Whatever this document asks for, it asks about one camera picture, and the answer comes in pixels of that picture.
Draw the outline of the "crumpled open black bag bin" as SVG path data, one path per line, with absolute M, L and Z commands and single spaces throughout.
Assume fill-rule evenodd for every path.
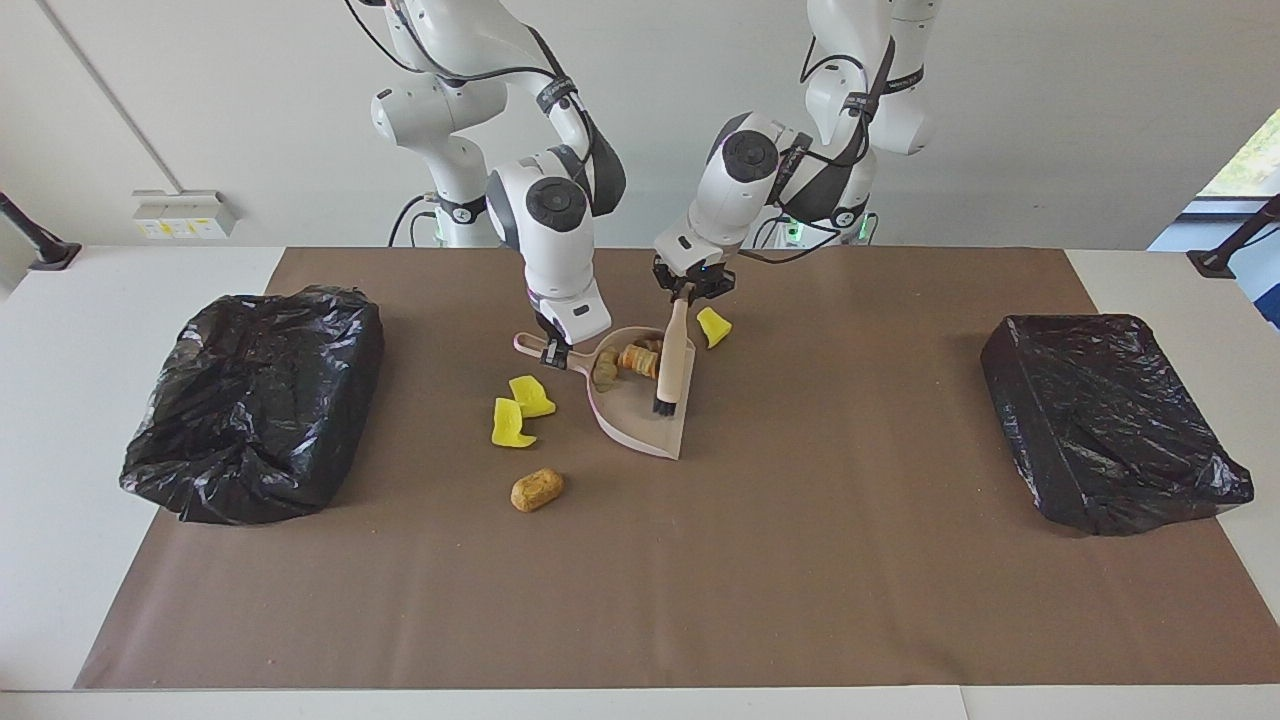
M 355 464 L 384 355 L 381 309 L 361 290 L 221 296 L 178 334 L 119 487 L 180 521 L 321 512 Z

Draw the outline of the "pink plastic dustpan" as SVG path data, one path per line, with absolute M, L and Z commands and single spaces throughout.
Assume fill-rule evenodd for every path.
M 692 364 L 696 350 L 692 341 L 686 342 L 687 363 L 684 372 L 684 395 L 681 405 L 671 416 L 654 413 L 657 382 L 639 375 L 623 375 L 613 389 L 600 392 L 591 380 L 596 360 L 605 348 L 622 350 L 626 345 L 641 340 L 655 340 L 662 332 L 654 327 L 630 325 L 608 333 L 596 347 L 589 352 L 568 351 L 566 368 L 586 378 L 588 402 L 595 415 L 596 424 L 614 442 L 657 457 L 677 460 L 681 455 L 684 424 L 689 401 L 689 386 L 692 379 Z

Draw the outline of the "brown sponge chunk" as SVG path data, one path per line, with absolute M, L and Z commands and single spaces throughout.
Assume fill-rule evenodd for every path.
M 509 501 L 521 512 L 535 512 L 558 498 L 564 487 L 566 480 L 561 473 L 552 468 L 541 468 L 513 483 Z

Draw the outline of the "brown table mat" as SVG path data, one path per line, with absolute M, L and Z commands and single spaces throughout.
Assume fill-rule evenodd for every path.
M 504 250 L 293 249 L 273 293 L 362 290 L 387 360 L 324 512 L 159 514 L 79 671 L 95 689 L 1270 684 L 1280 625 L 1216 519 L 1089 537 L 1014 466 L 980 348 L 1091 313 L 1061 252 L 836 249 L 742 264 L 678 461 L 516 354 Z M 538 442 L 490 442 L 534 375 Z M 509 501 L 541 468 L 564 492 Z

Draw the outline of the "flat taut black bag bin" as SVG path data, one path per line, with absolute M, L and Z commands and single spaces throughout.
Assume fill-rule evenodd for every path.
M 1050 521 L 1138 536 L 1254 500 L 1251 473 L 1138 316 L 1010 315 L 980 365 L 1018 473 Z

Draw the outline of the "beige brush black bristles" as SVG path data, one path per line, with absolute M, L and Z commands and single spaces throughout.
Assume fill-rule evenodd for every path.
M 689 301 L 677 296 L 663 334 L 659 375 L 657 379 L 653 411 L 659 416 L 673 416 L 684 402 L 689 369 Z

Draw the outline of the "white wall socket box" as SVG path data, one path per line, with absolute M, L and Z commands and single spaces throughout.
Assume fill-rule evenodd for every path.
M 134 227 L 146 240 L 229 240 L 239 217 L 218 191 L 136 190 Z

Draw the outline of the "window with dark frame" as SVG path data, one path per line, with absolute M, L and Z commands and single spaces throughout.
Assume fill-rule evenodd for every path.
M 1243 202 L 1280 193 L 1280 108 L 1196 196 L 1197 202 Z

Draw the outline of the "black angled stand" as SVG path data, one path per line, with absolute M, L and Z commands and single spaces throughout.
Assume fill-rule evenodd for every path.
M 1280 231 L 1280 192 L 1267 199 L 1221 243 L 1207 250 L 1188 250 L 1185 256 L 1202 277 L 1234 281 L 1236 277 L 1230 269 L 1233 256 L 1267 240 L 1277 231 Z
M 67 242 L 33 222 L 17 204 L 0 191 L 0 217 L 4 217 L 35 249 L 32 272 L 65 270 L 81 254 L 83 245 Z

